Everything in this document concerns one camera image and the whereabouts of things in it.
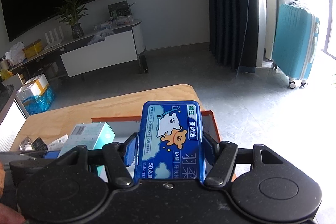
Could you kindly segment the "left hand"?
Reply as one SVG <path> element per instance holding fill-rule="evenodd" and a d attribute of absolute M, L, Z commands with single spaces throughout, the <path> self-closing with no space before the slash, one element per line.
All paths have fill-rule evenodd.
<path fill-rule="evenodd" d="M 0 224 L 23 224 L 24 217 L 12 208 L 0 203 Z"/>

